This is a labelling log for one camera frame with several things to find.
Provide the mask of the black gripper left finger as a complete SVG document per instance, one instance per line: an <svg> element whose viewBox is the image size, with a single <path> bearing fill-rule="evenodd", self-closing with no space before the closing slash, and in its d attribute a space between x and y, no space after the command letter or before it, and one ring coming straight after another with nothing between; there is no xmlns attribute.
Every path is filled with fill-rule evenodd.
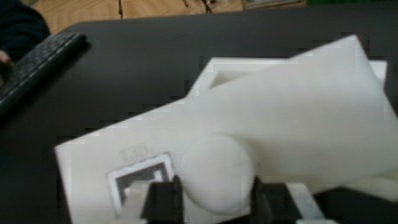
<svg viewBox="0 0 398 224"><path fill-rule="evenodd" d="M147 224L184 224L182 186L179 177L148 184L140 218Z"/></svg>

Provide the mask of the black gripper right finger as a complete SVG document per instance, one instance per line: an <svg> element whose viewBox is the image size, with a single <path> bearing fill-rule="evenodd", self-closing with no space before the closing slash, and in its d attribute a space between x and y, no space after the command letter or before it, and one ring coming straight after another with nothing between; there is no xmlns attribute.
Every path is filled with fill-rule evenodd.
<svg viewBox="0 0 398 224"><path fill-rule="evenodd" d="M253 178L248 224L294 224L294 221L296 206L285 185Z"/></svg>

